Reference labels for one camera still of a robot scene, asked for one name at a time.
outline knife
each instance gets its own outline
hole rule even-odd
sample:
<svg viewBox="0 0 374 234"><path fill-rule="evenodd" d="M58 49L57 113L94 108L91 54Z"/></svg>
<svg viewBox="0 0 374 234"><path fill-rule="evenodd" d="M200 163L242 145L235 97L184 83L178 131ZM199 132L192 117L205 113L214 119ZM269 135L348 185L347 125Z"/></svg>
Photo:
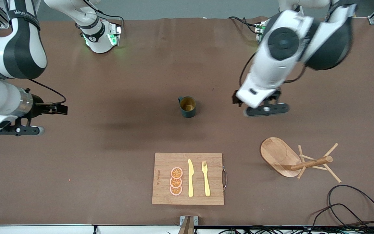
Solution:
<svg viewBox="0 0 374 234"><path fill-rule="evenodd" d="M188 175L189 175L189 182L188 182L188 196L193 197L193 175L194 175L194 167L191 160L188 160Z"/></svg>

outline table surface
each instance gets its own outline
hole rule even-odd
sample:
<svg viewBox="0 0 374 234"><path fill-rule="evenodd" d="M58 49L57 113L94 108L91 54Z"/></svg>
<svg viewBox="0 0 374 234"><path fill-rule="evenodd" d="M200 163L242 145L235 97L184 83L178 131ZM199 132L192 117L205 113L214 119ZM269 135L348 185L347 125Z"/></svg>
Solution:
<svg viewBox="0 0 374 234"><path fill-rule="evenodd" d="M300 144L314 158L339 143L330 167L374 199L374 26L367 19L353 20L353 48L341 65L307 69L282 87L289 113L257 118L231 103L256 48L245 25L127 21L123 47L106 54L91 52L74 22L41 25L48 67L37 80L67 96L69 115L33 119L43 136L0 136L0 224L170 225L181 215L198 215L201 225L311 224L337 182L310 168L300 180L280 176L259 152L269 137L294 151ZM29 81L12 82L59 100ZM178 108L185 95L197 100L191 119ZM156 152L223 153L225 205L152 205ZM373 205L348 188L332 202L374 219ZM326 212L317 224L338 223Z"/></svg>

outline mug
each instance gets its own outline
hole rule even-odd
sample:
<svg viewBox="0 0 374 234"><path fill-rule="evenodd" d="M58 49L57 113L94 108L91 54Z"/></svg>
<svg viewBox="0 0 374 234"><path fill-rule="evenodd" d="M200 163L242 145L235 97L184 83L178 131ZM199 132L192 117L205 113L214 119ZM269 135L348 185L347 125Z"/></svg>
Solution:
<svg viewBox="0 0 374 234"><path fill-rule="evenodd" d="M194 98L189 96L179 97L178 104L184 117L191 118L196 115L196 100Z"/></svg>

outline fork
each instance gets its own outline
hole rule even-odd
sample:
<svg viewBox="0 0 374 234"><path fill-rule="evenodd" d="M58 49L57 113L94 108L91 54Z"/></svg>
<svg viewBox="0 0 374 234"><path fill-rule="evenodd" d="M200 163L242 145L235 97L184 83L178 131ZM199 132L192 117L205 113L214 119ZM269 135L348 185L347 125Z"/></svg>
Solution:
<svg viewBox="0 0 374 234"><path fill-rule="evenodd" d="M209 197L210 196L210 187L209 187L209 179L207 178L207 162L206 161L203 161L202 162L202 171L203 171L203 174L205 175L205 193L206 193L206 196Z"/></svg>

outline citrus slice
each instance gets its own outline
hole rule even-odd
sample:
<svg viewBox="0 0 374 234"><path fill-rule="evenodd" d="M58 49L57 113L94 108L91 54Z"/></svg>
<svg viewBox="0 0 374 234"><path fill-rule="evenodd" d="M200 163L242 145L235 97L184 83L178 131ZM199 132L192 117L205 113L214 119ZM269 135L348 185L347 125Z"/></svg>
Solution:
<svg viewBox="0 0 374 234"><path fill-rule="evenodd" d="M180 188L181 187L181 184L183 183L183 181L180 179L174 179L174 178L170 178L169 180L169 185L173 188Z"/></svg>
<svg viewBox="0 0 374 234"><path fill-rule="evenodd" d="M183 187L180 187L180 188L173 188L173 187L170 187L169 188L169 192L174 195L174 196L178 196L181 194L181 192L183 191Z"/></svg>
<svg viewBox="0 0 374 234"><path fill-rule="evenodd" d="M180 179L183 176L183 170L179 167L174 167L171 170L171 177L174 179Z"/></svg>

